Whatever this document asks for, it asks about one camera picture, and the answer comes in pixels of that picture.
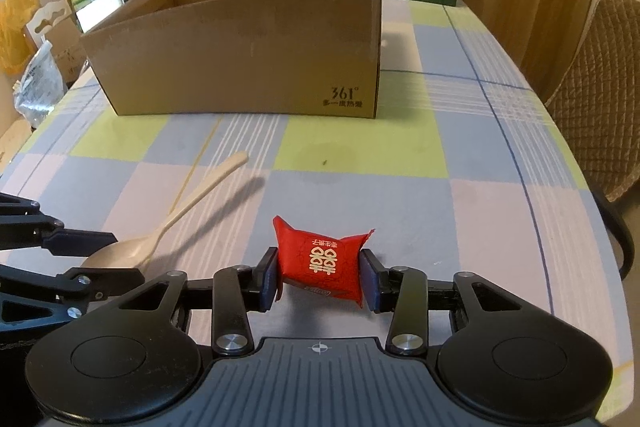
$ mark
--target small carton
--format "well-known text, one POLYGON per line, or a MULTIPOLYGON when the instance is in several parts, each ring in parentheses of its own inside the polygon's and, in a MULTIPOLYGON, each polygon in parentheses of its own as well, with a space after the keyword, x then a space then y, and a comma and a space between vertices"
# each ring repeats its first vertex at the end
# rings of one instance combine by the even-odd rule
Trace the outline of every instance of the small carton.
POLYGON ((374 118, 382 0, 131 0, 81 42, 119 115, 374 118))

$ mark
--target red candy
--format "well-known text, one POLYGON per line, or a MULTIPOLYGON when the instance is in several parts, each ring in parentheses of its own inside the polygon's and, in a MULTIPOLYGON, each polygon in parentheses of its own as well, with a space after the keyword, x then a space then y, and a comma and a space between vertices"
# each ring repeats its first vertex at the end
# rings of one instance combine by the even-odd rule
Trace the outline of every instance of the red candy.
POLYGON ((273 227, 283 282, 362 306, 358 252, 373 230, 334 239, 292 229, 280 216, 273 218, 273 227))

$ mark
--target metal screw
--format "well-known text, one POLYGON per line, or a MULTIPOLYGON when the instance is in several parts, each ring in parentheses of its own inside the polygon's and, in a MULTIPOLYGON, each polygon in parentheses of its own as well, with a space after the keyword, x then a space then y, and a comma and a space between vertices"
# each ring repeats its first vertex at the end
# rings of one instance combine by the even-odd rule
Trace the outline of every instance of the metal screw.
POLYGON ((72 319, 79 319, 82 317, 82 312, 78 308, 69 308, 66 311, 66 314, 69 315, 72 319))
POLYGON ((225 351, 238 351, 246 346, 247 339, 244 335, 239 335, 238 333, 227 333, 218 337, 216 344, 225 351))
POLYGON ((413 351, 422 347, 424 341, 418 335, 413 333, 401 333, 391 339, 391 343, 396 346, 400 351, 413 351))

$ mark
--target tablecloth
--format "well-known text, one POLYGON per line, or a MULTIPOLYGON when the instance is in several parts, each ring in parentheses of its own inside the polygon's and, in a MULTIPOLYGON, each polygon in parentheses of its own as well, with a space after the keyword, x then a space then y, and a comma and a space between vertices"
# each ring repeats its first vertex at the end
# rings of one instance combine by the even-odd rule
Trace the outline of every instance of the tablecloth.
MULTIPOLYGON (((330 237, 376 229, 367 246, 386 266, 441 280, 474 271, 592 335, 615 367, 599 418, 621 412, 632 400, 633 355, 615 259, 580 169, 522 74, 466 7, 406 0, 383 1, 380 68, 375 120, 117 117, 89 74, 0 190, 40 201, 70 228, 122 240, 153 230, 212 166, 247 150, 248 165, 162 240, 148 277, 255 264, 276 245, 276 214, 330 237)), ((34 248, 0 261, 55 274, 81 259, 34 248)), ((256 339, 384 339, 390 320, 293 287, 268 314, 251 315, 256 339)), ((430 328, 431 344, 445 340, 446 313, 432 312, 430 328)), ((210 342, 209 314, 194 315, 190 334, 210 342)))

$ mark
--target chair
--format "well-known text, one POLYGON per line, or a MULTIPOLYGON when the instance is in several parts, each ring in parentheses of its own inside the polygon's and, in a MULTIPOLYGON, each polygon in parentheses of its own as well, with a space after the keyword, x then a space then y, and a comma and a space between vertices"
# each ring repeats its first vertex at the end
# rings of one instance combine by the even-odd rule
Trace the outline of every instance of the chair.
POLYGON ((622 247, 622 279, 633 238, 616 201, 640 178, 640 1, 598 0, 584 42, 546 102, 584 172, 602 219, 622 247))

